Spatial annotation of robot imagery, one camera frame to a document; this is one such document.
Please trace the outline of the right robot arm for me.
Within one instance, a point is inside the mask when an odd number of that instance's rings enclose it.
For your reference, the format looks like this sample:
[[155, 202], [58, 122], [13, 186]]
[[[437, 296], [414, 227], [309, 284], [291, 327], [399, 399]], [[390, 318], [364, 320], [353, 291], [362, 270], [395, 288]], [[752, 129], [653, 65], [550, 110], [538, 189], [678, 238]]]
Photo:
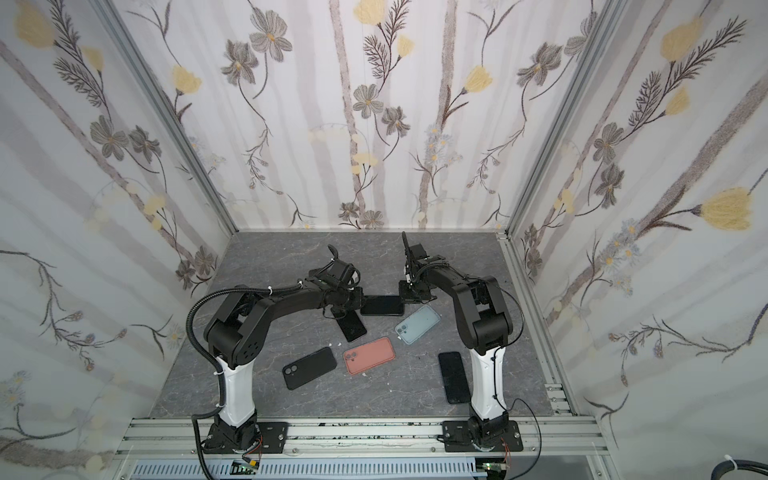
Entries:
[[433, 301], [439, 289], [453, 301], [457, 332], [470, 350], [472, 392], [468, 441], [490, 450], [509, 431], [509, 410], [502, 399], [501, 365], [506, 348], [514, 343], [512, 317], [498, 280], [478, 277], [453, 267], [441, 255], [430, 255], [420, 244], [402, 236], [405, 264], [399, 296], [405, 304]]

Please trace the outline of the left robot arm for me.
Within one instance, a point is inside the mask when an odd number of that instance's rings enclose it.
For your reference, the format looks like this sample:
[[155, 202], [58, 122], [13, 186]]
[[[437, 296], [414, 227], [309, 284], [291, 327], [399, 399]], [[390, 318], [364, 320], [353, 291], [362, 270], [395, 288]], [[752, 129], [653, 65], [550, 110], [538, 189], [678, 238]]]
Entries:
[[192, 416], [200, 454], [258, 447], [262, 434], [252, 395], [253, 363], [272, 323], [305, 310], [357, 310], [363, 305], [359, 282], [353, 264], [333, 259], [292, 286], [230, 287], [194, 304], [186, 320], [188, 339], [214, 367], [219, 390], [213, 411]]

